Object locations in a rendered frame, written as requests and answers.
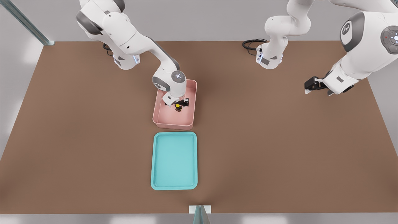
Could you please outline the pink plastic box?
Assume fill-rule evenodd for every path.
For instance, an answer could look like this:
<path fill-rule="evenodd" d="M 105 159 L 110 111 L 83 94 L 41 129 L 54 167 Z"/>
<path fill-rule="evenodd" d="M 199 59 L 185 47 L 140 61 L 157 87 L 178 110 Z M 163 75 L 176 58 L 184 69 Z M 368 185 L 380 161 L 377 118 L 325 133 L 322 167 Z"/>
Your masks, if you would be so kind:
<path fill-rule="evenodd" d="M 197 93 L 197 82 L 188 79 L 185 98 L 189 98 L 189 106 L 182 108 L 180 112 L 175 111 L 175 106 L 169 107 L 162 100 L 165 92 L 158 90 L 156 95 L 153 122 L 159 128 L 190 130 L 193 127 L 195 114 L 195 100 Z"/>

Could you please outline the pale blue-green tray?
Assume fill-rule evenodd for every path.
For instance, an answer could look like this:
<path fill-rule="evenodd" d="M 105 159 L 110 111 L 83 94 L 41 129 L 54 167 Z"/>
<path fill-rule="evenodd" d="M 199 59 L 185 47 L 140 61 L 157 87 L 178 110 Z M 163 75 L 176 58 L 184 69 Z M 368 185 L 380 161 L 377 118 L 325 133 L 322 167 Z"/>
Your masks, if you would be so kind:
<path fill-rule="evenodd" d="M 154 136 L 151 187 L 191 190 L 198 184 L 197 135 L 160 132 Z"/>

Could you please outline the silver frame post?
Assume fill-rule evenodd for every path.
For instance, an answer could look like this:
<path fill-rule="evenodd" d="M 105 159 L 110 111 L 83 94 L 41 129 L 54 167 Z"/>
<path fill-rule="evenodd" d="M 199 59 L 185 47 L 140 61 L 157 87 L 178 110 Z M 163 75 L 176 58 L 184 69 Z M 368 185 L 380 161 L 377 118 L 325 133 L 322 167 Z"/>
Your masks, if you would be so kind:
<path fill-rule="evenodd" d="M 55 41 L 49 40 L 15 5 L 11 0 L 0 0 L 0 4 L 11 14 L 20 24 L 22 24 L 37 40 L 44 46 L 52 46 Z"/>
<path fill-rule="evenodd" d="M 211 224 L 208 214 L 211 214 L 210 205 L 190 205 L 189 214 L 194 214 L 193 224 Z"/>

